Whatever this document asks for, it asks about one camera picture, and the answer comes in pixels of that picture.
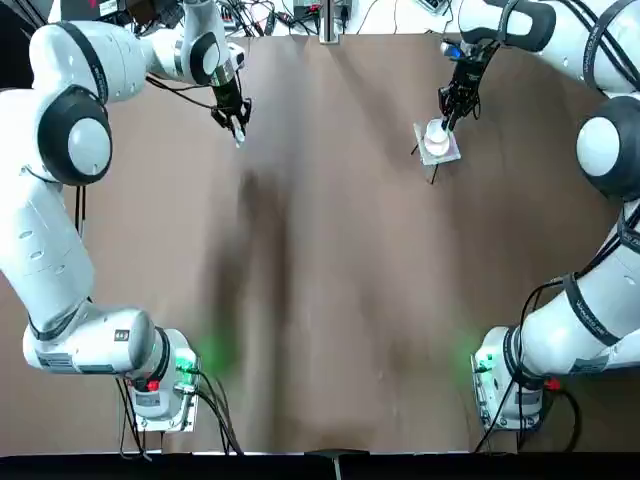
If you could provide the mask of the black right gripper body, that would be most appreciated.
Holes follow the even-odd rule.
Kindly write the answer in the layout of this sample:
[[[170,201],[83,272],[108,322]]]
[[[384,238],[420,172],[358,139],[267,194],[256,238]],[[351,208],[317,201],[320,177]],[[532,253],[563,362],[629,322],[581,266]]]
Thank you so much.
[[[455,64],[451,79],[452,91],[455,94],[475,94],[479,90],[481,80],[488,65],[488,55],[480,53],[452,57]]]

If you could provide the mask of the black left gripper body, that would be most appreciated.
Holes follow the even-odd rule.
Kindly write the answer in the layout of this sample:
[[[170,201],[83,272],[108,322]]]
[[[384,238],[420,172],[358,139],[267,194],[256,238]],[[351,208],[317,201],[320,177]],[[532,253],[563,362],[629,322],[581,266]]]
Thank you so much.
[[[212,85],[217,110],[222,112],[238,112],[243,106],[241,83],[238,79],[232,79],[223,85]]]

